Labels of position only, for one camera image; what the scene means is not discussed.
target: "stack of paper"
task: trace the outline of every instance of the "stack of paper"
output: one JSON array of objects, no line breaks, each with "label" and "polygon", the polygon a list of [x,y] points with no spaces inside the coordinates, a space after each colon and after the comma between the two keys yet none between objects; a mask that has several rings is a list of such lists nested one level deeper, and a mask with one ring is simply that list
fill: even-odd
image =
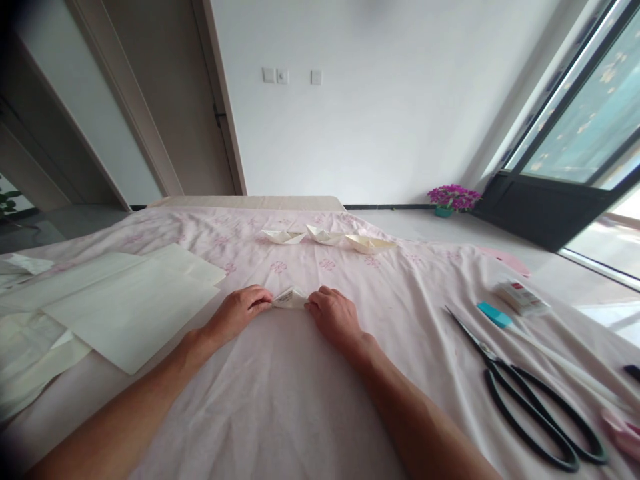
[{"label": "stack of paper", "polygon": [[107,253],[2,295],[0,308],[14,314],[0,319],[1,416],[26,407],[92,348],[134,374],[219,292],[214,285],[224,277],[172,244],[144,257]]},{"label": "stack of paper", "polygon": [[0,293],[49,270],[52,266],[51,260],[34,259],[12,253],[9,258],[0,260]]}]

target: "hand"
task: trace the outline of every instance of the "hand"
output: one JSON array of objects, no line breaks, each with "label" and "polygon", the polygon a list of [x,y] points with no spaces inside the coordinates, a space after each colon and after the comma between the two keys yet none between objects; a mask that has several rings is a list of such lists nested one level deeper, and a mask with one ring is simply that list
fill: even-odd
[{"label": "hand", "polygon": [[324,285],[309,296],[305,308],[311,313],[320,333],[343,355],[356,348],[364,336],[358,324],[358,312],[340,291]]},{"label": "hand", "polygon": [[203,334],[217,348],[233,340],[259,313],[271,308],[273,294],[260,285],[252,285],[228,294],[203,328]]}]

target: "white paper boat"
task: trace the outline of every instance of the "white paper boat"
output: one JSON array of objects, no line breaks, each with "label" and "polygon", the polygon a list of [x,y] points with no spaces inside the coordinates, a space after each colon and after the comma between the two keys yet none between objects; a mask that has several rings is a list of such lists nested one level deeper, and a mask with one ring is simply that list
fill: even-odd
[{"label": "white paper boat", "polygon": [[361,235],[345,235],[353,248],[365,255],[375,255],[376,253],[390,250],[397,246],[394,242],[374,239],[371,237],[362,237]]},{"label": "white paper boat", "polygon": [[304,309],[307,296],[295,287],[285,290],[271,304],[276,308]]},{"label": "white paper boat", "polygon": [[345,236],[344,233],[326,231],[313,225],[307,225],[307,231],[312,239],[318,243],[322,243],[322,245],[336,245]]},{"label": "white paper boat", "polygon": [[269,240],[279,245],[297,245],[307,236],[306,232],[289,232],[284,230],[262,230]]}]

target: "flower pot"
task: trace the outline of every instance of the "flower pot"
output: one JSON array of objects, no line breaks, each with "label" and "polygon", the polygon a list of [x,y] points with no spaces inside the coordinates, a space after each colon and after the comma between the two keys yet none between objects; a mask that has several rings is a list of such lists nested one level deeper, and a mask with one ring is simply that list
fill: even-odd
[{"label": "flower pot", "polygon": [[435,216],[436,217],[442,217],[442,218],[448,218],[451,216],[451,214],[453,213],[452,209],[447,209],[444,207],[436,207],[435,208]]}]

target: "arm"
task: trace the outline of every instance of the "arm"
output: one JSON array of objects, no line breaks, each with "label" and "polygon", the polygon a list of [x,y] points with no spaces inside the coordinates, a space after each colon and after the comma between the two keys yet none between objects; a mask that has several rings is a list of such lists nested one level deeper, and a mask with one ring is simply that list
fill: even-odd
[{"label": "arm", "polygon": [[362,379],[411,478],[500,478],[452,420],[362,332],[353,302],[321,287],[305,307]]},{"label": "arm", "polygon": [[230,294],[208,324],[188,332],[156,368],[84,422],[40,460],[27,478],[126,478],[200,367],[268,309],[272,300],[272,294],[258,285]]}]

